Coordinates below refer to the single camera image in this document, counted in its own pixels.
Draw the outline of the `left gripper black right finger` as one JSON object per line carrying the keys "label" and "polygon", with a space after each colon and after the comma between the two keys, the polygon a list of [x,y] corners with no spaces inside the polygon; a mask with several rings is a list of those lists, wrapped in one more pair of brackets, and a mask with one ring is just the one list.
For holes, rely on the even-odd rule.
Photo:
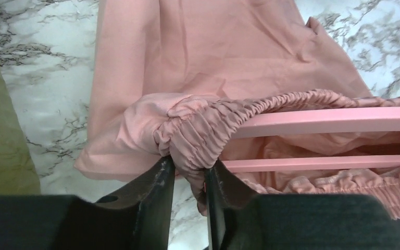
{"label": "left gripper black right finger", "polygon": [[209,249],[255,249],[259,218],[255,191],[216,161],[205,171]]}

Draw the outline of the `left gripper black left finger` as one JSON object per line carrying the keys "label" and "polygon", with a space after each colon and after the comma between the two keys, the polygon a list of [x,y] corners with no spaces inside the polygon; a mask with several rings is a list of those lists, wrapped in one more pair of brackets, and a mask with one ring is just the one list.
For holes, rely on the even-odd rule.
{"label": "left gripper black left finger", "polygon": [[109,211],[102,220],[101,249],[167,249],[175,166],[162,157],[150,170],[96,204]]}

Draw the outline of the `pink plastic hanger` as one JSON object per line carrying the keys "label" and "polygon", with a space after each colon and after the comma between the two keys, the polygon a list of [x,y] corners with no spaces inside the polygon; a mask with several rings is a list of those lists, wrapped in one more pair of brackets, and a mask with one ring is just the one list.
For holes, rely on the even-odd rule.
{"label": "pink plastic hanger", "polygon": [[[400,107],[342,108],[261,114],[243,123],[232,138],[386,131],[400,131]],[[400,155],[230,160],[224,161],[224,165],[233,173],[389,168],[400,166]]]}

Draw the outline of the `pink shorts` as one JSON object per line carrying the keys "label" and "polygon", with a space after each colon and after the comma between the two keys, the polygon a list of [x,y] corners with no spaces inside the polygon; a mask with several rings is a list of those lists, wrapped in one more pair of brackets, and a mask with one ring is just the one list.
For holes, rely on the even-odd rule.
{"label": "pink shorts", "polygon": [[74,166],[131,181],[171,156],[206,212],[216,160],[400,154],[400,132],[232,140],[279,111],[398,107],[294,1],[101,1],[87,144]]}

